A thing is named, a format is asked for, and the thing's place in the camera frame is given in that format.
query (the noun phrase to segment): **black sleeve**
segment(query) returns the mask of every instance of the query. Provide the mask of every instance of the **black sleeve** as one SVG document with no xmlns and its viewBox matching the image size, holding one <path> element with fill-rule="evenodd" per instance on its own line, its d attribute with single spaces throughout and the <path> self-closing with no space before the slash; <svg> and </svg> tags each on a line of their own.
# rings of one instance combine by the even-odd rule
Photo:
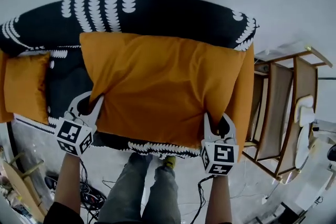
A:
<svg viewBox="0 0 336 224">
<path fill-rule="evenodd" d="M 58 202 L 54 202 L 48 211 L 48 214 L 44 218 L 43 224 L 60 223 L 84 224 L 84 221 L 79 214 L 69 207 L 66 207 Z"/>
</svg>

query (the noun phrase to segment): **yellow shoe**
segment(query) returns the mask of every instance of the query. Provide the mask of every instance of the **yellow shoe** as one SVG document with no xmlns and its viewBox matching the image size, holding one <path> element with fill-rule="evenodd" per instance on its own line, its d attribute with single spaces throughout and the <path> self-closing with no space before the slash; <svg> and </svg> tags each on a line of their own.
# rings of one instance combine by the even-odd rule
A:
<svg viewBox="0 0 336 224">
<path fill-rule="evenodd" d="M 171 169 L 174 169 L 176 163 L 176 157 L 175 156 L 168 156 L 166 159 L 163 161 L 164 166 L 168 166 Z"/>
</svg>

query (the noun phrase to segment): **gray pants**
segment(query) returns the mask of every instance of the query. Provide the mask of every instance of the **gray pants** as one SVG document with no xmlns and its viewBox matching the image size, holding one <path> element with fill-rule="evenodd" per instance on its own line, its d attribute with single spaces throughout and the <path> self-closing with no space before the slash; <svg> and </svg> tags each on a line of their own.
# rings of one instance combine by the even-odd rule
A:
<svg viewBox="0 0 336 224">
<path fill-rule="evenodd" d="M 98 221 L 106 223 L 145 222 L 148 224 L 181 224 L 177 204 L 174 170 L 160 166 L 155 170 L 155 183 L 141 217 L 141 199 L 152 155 L 133 153 L 99 212 Z"/>
</svg>

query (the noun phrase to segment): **floor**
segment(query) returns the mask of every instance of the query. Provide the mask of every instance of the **floor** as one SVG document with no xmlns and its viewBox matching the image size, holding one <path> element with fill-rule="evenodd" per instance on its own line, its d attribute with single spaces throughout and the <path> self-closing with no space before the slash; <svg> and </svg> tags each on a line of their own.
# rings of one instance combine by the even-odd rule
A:
<svg viewBox="0 0 336 224">
<path fill-rule="evenodd" d="M 46 172 L 59 173 L 64 156 L 55 138 L 43 132 L 38 132 L 19 123 L 12 123 L 15 141 L 19 152 L 25 152 L 22 158 L 24 168 L 29 168 L 40 160 L 44 165 L 33 173 L 33 182 L 48 208 L 52 204 L 50 191 L 44 184 Z M 109 188 L 102 180 L 115 181 L 127 162 L 130 153 L 119 152 L 111 148 L 90 147 L 82 156 L 88 170 L 89 183 L 108 194 Z M 159 165 L 155 159 L 148 171 L 145 182 L 144 202 L 147 201 L 149 189 L 154 182 L 154 170 Z M 178 203 L 182 216 L 182 223 L 190 223 L 199 207 L 197 183 L 206 177 L 200 157 L 178 159 L 175 167 L 176 182 L 179 186 Z M 300 180 L 288 185 L 279 185 L 267 203 L 262 205 L 264 196 L 270 195 L 276 182 L 265 172 L 250 161 L 241 159 L 229 175 L 232 212 L 235 224 L 249 223 L 255 216 L 269 215 L 274 212 L 281 201 L 290 202 L 297 193 Z M 203 184 L 205 199 L 208 201 L 211 181 Z M 206 206 L 202 209 L 195 223 L 204 223 Z M 87 221 L 87 212 L 81 212 L 83 220 Z"/>
</svg>

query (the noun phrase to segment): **orange fabric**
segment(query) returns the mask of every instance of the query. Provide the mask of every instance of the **orange fabric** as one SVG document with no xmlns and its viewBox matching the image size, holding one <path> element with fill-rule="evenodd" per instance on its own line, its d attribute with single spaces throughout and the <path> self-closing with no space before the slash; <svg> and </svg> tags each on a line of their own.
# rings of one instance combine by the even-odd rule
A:
<svg viewBox="0 0 336 224">
<path fill-rule="evenodd" d="M 11 121 L 14 116 L 6 111 L 4 84 L 8 55 L 0 50 L 0 123 Z"/>
<path fill-rule="evenodd" d="M 245 57 L 176 37 L 95 32 L 81 34 L 80 43 L 91 101 L 104 94 L 99 131 L 193 148 L 204 113 L 214 124 L 221 119 Z"/>
<path fill-rule="evenodd" d="M 45 77 L 50 54 L 7 60 L 6 110 L 48 124 Z"/>
<path fill-rule="evenodd" d="M 253 44 L 246 51 L 244 63 L 241 66 L 230 103 L 225 113 L 236 126 L 236 138 L 241 156 L 248 130 L 251 114 L 254 83 L 254 48 Z"/>
</svg>

